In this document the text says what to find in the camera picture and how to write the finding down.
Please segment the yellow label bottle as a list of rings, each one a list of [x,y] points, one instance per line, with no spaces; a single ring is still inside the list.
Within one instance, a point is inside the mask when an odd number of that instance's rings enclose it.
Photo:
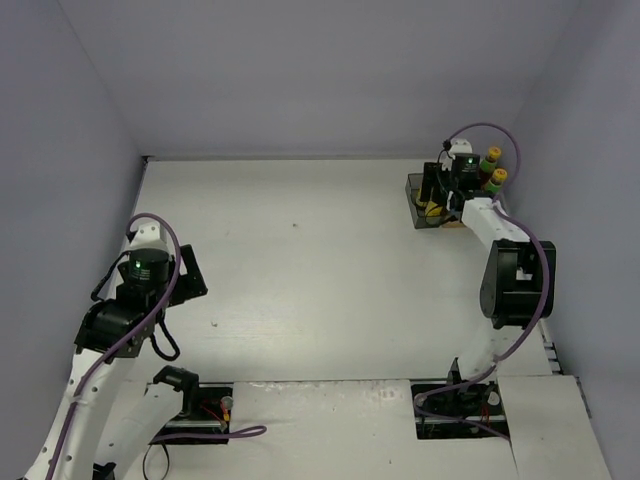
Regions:
[[[425,219],[428,222],[435,222],[437,218],[445,216],[446,213],[446,205],[429,201],[425,208]]]
[[[414,204],[421,209],[425,209],[427,207],[427,201],[423,201],[420,196],[415,198]]]

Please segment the red sauce bottle yellow cap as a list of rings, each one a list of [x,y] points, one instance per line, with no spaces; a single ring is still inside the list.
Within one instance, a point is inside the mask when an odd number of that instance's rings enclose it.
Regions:
[[[500,147],[491,146],[488,148],[486,155],[481,159],[479,163],[479,172],[482,175],[491,176],[502,156],[502,150]]]

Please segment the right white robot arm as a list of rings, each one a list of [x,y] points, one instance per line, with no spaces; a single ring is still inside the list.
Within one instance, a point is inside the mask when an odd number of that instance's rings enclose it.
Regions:
[[[458,153],[446,169],[426,162],[407,176],[405,192],[416,229],[439,229],[459,222],[487,249],[479,288],[484,319],[471,346],[456,357],[453,380],[442,388],[445,405],[464,412],[479,397],[479,383],[517,351],[554,306],[556,247],[541,241],[510,217],[499,194],[480,185],[481,158]]]

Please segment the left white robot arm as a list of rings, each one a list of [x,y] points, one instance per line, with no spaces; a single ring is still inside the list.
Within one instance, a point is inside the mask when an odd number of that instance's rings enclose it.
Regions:
[[[177,257],[156,246],[126,254],[117,267],[123,282],[115,298],[97,301],[82,321],[65,393],[28,479],[122,479],[167,422],[199,409],[198,375],[167,364],[115,432],[104,433],[144,342],[166,326],[167,308],[207,292],[189,244]]]

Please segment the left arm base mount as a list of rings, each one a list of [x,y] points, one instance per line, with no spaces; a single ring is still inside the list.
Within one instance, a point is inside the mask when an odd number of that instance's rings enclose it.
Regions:
[[[164,445],[227,445],[223,435],[230,433],[233,408],[233,384],[204,382],[186,369],[165,366],[151,381],[145,392],[155,384],[166,384],[181,398],[181,410],[156,434]]]

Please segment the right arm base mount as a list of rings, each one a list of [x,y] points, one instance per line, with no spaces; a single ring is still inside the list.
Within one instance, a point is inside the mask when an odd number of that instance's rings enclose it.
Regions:
[[[497,367],[470,379],[457,361],[443,380],[410,382],[415,432],[419,440],[510,439]]]

